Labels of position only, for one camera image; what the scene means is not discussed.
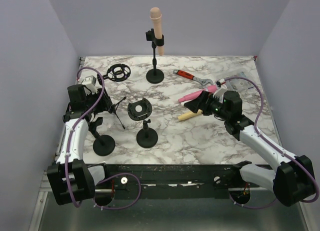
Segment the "black clip round-base stand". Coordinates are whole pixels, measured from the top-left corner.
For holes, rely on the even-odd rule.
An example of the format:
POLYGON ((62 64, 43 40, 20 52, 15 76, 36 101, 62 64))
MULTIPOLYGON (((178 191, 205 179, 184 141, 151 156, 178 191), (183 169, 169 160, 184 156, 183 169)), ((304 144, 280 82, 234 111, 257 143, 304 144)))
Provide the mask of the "black clip round-base stand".
POLYGON ((96 121, 89 123, 88 130, 95 138, 95 141, 93 142, 93 151, 96 155, 105 157, 114 151, 116 143, 110 135, 100 135, 98 133, 97 127, 102 124, 103 118, 98 117, 96 121))

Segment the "black shock-mount round-base stand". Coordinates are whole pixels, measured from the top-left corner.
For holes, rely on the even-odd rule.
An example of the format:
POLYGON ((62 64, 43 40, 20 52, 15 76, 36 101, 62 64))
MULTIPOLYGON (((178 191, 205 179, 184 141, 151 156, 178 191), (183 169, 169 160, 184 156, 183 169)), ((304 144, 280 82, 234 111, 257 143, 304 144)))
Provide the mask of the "black shock-mount round-base stand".
POLYGON ((142 129, 136 135, 136 141, 142 148, 149 149, 156 145, 158 142, 157 132, 149 127, 151 120, 148 117, 152 114, 152 104, 146 99, 142 98, 127 106, 127 113, 131 120, 142 121, 142 129))

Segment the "black tripod shock-mount stand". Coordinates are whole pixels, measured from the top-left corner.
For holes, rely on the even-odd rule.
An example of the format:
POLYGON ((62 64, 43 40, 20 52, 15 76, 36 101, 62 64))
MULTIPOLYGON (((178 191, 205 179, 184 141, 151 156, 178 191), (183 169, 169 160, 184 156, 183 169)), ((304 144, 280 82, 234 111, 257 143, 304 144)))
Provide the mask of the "black tripod shock-mount stand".
MULTIPOLYGON (((123 82, 126 81, 131 75, 131 68, 123 63, 117 63, 114 64, 112 66, 110 66, 106 72, 105 75, 103 75, 102 77, 100 77, 99 75, 97 75, 97 80, 98 83, 102 86, 102 84, 104 84, 104 80, 110 80, 112 82, 123 82)), ((124 100, 126 100, 126 96, 123 97, 120 101, 118 101, 117 103, 112 103, 110 96, 108 95, 106 89, 103 91, 107 101, 107 111, 110 114, 115 114, 115 116, 118 118, 122 128, 125 130, 126 127, 123 125, 122 121, 120 120, 119 116, 117 115, 117 109, 120 105, 121 102, 123 102, 124 100)))

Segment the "peach microphone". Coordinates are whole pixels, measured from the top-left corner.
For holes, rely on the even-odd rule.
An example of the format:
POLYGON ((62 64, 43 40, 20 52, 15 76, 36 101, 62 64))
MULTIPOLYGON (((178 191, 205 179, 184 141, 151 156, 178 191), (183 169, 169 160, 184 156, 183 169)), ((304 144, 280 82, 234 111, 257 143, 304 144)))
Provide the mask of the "peach microphone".
POLYGON ((163 56, 165 49, 164 49, 163 29, 162 29, 162 13, 158 7, 151 8, 150 19, 153 23, 155 44, 157 46, 158 55, 163 56))

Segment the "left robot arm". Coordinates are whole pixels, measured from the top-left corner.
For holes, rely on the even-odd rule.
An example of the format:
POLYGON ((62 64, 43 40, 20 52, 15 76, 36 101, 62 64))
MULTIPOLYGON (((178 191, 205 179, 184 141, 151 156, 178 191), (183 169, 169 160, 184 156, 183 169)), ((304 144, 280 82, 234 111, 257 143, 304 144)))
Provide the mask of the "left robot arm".
POLYGON ((58 205, 75 203, 95 196, 96 185, 107 188, 111 176, 102 164, 88 166, 83 159, 85 139, 88 133, 95 138, 93 150, 99 156, 111 154, 116 146, 109 135, 100 135, 97 127, 103 118, 91 121, 92 116, 112 112, 114 106, 104 88, 87 87, 84 84, 69 86, 69 110, 63 116, 65 136, 61 153, 55 164, 47 168, 47 177, 58 205))

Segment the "tall black round-base stand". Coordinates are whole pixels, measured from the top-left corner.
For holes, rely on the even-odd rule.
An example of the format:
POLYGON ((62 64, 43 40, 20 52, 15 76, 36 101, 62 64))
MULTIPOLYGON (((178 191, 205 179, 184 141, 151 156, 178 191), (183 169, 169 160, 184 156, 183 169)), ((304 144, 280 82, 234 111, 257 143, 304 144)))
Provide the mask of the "tall black round-base stand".
POLYGON ((164 46, 164 35, 162 35, 162 38, 156 38, 153 28, 148 30, 145 35, 146 40, 151 42, 153 50, 152 69, 146 73, 146 80, 151 84, 159 84, 164 80, 165 76, 163 71, 157 68, 156 48, 164 46))

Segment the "beige microphone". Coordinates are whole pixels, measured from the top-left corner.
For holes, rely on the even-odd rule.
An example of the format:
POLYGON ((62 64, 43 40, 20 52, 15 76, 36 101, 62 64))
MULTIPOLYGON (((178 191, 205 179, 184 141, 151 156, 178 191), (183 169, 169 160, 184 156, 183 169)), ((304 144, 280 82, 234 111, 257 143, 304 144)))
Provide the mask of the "beige microphone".
POLYGON ((202 113, 203 113, 203 111, 200 109, 196 113, 189 111, 187 113, 184 113, 184 114, 178 116, 178 121, 179 122, 185 121, 185 120, 191 119, 193 117, 197 117, 197 116, 201 115, 202 113))

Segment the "pink microphone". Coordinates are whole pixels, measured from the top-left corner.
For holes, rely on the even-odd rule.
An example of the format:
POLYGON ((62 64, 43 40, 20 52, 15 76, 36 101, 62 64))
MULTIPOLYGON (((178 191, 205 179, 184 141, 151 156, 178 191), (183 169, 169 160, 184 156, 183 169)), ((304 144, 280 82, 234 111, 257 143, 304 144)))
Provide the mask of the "pink microphone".
POLYGON ((178 102, 183 103, 186 101, 194 100, 202 93, 202 91, 206 91, 209 93, 215 93, 217 90, 218 90, 218 87, 216 85, 209 85, 208 87, 205 87, 201 90, 195 91, 193 93, 190 93, 190 94, 183 96, 182 98, 179 98, 178 102))

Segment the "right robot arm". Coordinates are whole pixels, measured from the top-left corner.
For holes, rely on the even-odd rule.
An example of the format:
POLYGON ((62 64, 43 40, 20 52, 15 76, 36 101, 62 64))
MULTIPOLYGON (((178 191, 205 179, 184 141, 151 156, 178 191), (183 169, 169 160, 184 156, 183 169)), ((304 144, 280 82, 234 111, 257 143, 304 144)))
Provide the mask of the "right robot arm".
POLYGON ((230 174, 230 182, 241 187, 253 183, 275 195, 286 207, 298 202, 311 202, 320 195, 311 160, 305 156, 296 156, 264 136, 257 125, 243 114, 242 99, 236 91, 227 91, 219 99, 208 91, 184 104, 193 113, 202 110, 203 115, 214 115, 224 122, 226 131, 238 141, 246 144, 258 153, 271 167, 265 169, 243 161, 236 165, 236 171, 230 174))

